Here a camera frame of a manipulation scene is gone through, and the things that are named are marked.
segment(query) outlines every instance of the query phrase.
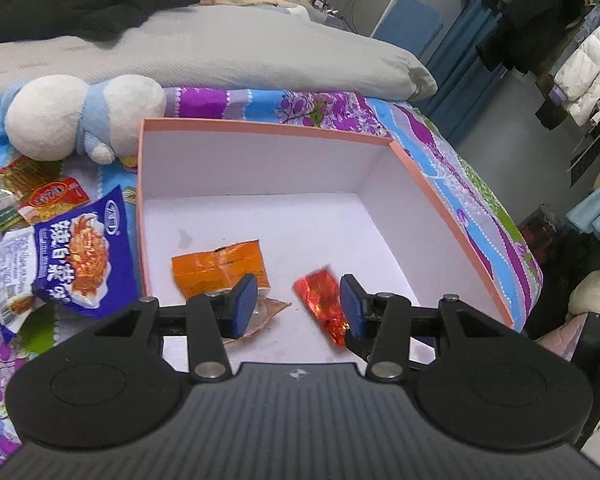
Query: pink box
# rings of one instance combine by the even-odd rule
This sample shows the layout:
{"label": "pink box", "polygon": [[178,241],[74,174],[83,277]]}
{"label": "pink box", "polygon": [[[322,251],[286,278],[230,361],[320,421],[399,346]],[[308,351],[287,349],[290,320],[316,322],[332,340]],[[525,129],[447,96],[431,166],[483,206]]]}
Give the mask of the pink box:
{"label": "pink box", "polygon": [[[369,292],[391,291],[436,307],[459,294],[507,326],[510,315],[445,205],[387,138],[286,124],[145,120],[138,167],[138,229],[145,293],[162,305],[185,298],[171,258],[258,238],[270,297],[288,301],[269,326],[227,347],[243,361],[364,363],[333,347],[292,284],[330,265]],[[430,360],[430,351],[423,360]],[[186,367],[183,341],[165,358]]]}

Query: blue gripper pad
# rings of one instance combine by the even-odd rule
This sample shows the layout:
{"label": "blue gripper pad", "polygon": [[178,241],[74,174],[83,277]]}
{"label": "blue gripper pad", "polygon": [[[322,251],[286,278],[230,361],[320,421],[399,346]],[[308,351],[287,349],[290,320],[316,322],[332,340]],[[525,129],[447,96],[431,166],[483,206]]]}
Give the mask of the blue gripper pad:
{"label": "blue gripper pad", "polygon": [[240,287],[241,290],[237,291],[234,318],[232,319],[232,330],[235,338],[242,337],[247,331],[251,314],[253,314],[253,309],[258,302],[258,281],[256,277],[251,274],[251,279],[246,283],[243,284],[241,281],[236,285],[236,288]]}
{"label": "blue gripper pad", "polygon": [[346,276],[340,279],[340,306],[349,323],[351,335],[362,338],[365,325],[362,317],[362,300],[353,291]]}

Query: brand logo on package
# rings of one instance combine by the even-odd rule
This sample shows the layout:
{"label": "brand logo on package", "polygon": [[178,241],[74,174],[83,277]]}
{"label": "brand logo on package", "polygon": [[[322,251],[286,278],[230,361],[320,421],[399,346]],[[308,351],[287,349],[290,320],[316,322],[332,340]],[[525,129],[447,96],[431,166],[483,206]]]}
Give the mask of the brand logo on package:
{"label": "brand logo on package", "polygon": [[50,182],[31,193],[29,205],[42,207],[54,204],[65,196],[68,190],[69,187],[64,182]]}
{"label": "brand logo on package", "polygon": [[107,205],[104,206],[104,226],[107,234],[115,234],[120,225],[120,211],[113,200],[107,200]]}

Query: plush toy arm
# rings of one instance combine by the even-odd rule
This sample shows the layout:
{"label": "plush toy arm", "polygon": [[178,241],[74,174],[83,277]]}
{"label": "plush toy arm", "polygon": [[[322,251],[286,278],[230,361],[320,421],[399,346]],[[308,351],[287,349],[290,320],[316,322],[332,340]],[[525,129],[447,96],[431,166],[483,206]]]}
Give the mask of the plush toy arm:
{"label": "plush toy arm", "polygon": [[86,133],[84,135],[84,151],[91,160],[97,164],[111,164],[116,160],[116,154],[113,150],[102,142],[98,137]]}

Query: silver bolt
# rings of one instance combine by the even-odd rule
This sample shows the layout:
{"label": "silver bolt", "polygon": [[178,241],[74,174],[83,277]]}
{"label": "silver bolt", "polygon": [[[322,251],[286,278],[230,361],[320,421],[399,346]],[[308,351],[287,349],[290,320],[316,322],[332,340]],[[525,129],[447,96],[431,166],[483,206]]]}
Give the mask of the silver bolt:
{"label": "silver bolt", "polygon": [[402,367],[391,361],[380,361],[371,367],[371,373],[381,379],[395,379],[402,374]]}
{"label": "silver bolt", "polygon": [[196,375],[205,379],[217,379],[226,372],[226,368],[216,361],[205,361],[196,366],[194,371]]}

